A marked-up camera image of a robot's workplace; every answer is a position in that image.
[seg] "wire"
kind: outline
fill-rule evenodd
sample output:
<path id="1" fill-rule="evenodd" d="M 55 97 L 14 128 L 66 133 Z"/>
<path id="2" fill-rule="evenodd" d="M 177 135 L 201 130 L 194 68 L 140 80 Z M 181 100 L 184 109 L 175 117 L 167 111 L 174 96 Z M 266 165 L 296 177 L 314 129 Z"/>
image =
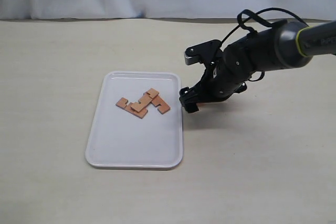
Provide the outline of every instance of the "wire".
<path id="1" fill-rule="evenodd" d="M 278 8 L 278 7 L 271 7 L 271 8 L 266 8 L 266 9 L 263 9 L 263 10 L 260 10 L 258 11 L 256 14 L 259 15 L 261 13 L 265 13 L 265 12 L 269 12 L 271 10 L 276 10 L 278 12 L 283 12 L 283 13 L 287 13 L 289 14 L 290 16 L 294 17 L 296 20 L 298 20 L 299 22 L 301 23 L 304 23 L 305 25 L 307 25 L 307 23 L 302 19 L 300 18 L 298 15 L 296 15 L 295 13 L 292 13 L 291 11 L 289 10 L 286 10 L 286 9 L 282 9 L 282 8 Z M 243 24 L 245 22 L 248 22 L 249 20 L 251 19 L 251 17 L 247 17 L 246 19 L 243 20 Z M 214 54 L 214 57 L 217 55 L 219 49 L 222 47 L 223 43 L 236 31 L 238 30 L 238 28 L 240 27 L 240 25 L 237 25 L 234 29 L 232 29 L 232 31 L 230 31 L 225 37 L 224 39 L 220 42 L 220 44 L 218 45 L 218 47 L 216 48 L 215 50 L 215 54 Z"/>

